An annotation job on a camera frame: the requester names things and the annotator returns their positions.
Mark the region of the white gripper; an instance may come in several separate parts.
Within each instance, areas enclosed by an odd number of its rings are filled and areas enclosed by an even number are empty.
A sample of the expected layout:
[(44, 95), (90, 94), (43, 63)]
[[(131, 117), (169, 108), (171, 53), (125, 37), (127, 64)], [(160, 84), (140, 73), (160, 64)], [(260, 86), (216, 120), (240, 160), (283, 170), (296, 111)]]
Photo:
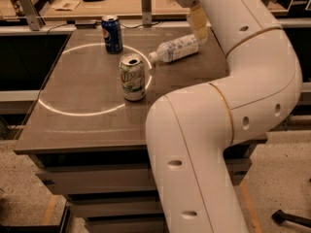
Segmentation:
[(198, 0), (176, 0), (176, 2), (182, 8), (190, 8), (190, 12), (187, 15), (187, 22), (198, 43), (200, 45), (205, 44), (208, 37), (207, 16), (201, 5), (197, 4)]

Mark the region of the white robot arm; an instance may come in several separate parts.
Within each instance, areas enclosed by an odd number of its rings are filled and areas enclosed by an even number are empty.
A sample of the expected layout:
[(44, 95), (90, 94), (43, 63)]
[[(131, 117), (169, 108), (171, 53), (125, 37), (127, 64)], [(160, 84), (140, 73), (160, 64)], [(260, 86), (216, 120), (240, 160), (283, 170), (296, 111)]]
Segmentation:
[(169, 233), (248, 233), (223, 152), (290, 114), (302, 90), (301, 69), (260, 0), (198, 2), (229, 74), (154, 102), (146, 121), (149, 158)]

